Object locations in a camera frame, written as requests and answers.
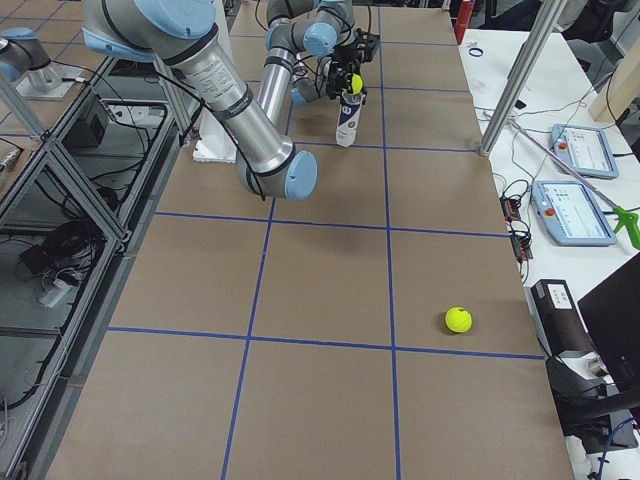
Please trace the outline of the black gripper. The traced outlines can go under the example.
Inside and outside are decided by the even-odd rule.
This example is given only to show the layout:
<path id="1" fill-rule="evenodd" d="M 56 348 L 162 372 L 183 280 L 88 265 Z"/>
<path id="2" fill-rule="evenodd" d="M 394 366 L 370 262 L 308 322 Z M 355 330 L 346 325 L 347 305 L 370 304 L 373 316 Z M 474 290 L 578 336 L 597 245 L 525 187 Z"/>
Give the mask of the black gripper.
<path id="1" fill-rule="evenodd" d="M 352 95 L 366 93 L 364 80 L 361 76 L 360 64 L 355 62 L 352 73 L 343 65 L 330 60 L 325 68 L 325 93 L 328 98 L 346 98 Z"/>
<path id="2" fill-rule="evenodd" d="M 360 64 L 359 42 L 353 41 L 349 44 L 336 45 L 332 53 L 332 60 L 339 65 Z"/>

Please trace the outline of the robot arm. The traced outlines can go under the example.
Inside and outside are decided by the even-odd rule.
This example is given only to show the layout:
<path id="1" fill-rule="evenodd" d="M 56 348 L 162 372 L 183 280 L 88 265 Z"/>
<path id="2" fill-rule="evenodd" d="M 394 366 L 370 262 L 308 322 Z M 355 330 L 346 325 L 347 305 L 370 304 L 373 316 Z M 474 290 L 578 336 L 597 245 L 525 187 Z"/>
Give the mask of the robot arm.
<path id="1" fill-rule="evenodd" d="M 360 30 L 350 1 L 269 1 L 258 103 L 270 119 L 284 97 L 302 104 L 363 90 Z"/>
<path id="2" fill-rule="evenodd" d="M 355 24 L 349 1 L 270 1 L 260 90 L 253 93 L 218 43 L 211 1 L 85 1 L 86 45 L 135 62 L 161 60 L 180 71 L 235 140 L 236 171 L 261 197 L 304 200 L 315 189 L 314 155 L 276 128 L 287 93 L 296 103 L 366 92 L 360 67 L 379 38 Z"/>

